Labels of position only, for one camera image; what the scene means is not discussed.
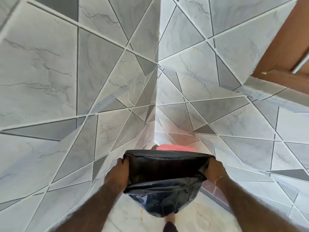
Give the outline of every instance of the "forearm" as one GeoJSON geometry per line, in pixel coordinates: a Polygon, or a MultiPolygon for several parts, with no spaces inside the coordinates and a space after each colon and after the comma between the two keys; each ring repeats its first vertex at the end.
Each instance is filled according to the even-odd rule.
{"type": "Polygon", "coordinates": [[[55,232],[101,232],[114,202],[121,193],[114,183],[106,183],[55,232]]]}
{"type": "Polygon", "coordinates": [[[288,221],[259,203],[229,178],[218,180],[217,186],[225,195],[243,232],[298,231],[288,221]]]}

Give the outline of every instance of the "bracelet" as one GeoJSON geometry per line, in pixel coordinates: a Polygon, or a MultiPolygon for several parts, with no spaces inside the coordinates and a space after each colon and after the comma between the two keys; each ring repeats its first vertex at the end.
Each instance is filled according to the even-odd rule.
{"type": "Polygon", "coordinates": [[[214,180],[215,186],[217,186],[217,181],[218,181],[220,178],[229,178],[229,177],[226,177],[226,176],[218,177],[216,180],[214,180]]]}

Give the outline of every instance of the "person's left arm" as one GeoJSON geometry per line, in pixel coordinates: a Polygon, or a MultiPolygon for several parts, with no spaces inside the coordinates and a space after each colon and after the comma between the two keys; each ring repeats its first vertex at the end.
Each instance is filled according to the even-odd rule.
{"type": "Polygon", "coordinates": [[[54,232],[101,232],[118,195],[127,187],[129,160],[117,160],[106,175],[103,186],[54,232]]]}

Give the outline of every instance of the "person's right hand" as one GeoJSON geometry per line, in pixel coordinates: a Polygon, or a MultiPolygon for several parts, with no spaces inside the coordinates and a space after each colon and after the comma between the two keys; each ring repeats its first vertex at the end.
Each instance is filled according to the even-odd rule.
{"type": "Polygon", "coordinates": [[[205,170],[204,175],[209,181],[214,183],[219,177],[229,177],[222,162],[211,157],[208,159],[208,163],[208,168],[205,170]]]}

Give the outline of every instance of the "pink object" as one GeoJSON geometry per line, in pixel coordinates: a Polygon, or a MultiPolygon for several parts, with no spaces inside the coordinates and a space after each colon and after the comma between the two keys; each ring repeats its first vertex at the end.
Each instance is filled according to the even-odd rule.
{"type": "Polygon", "coordinates": [[[196,152],[194,148],[181,146],[181,145],[169,145],[163,144],[157,147],[157,150],[161,151],[189,151],[189,152],[196,152]]]}

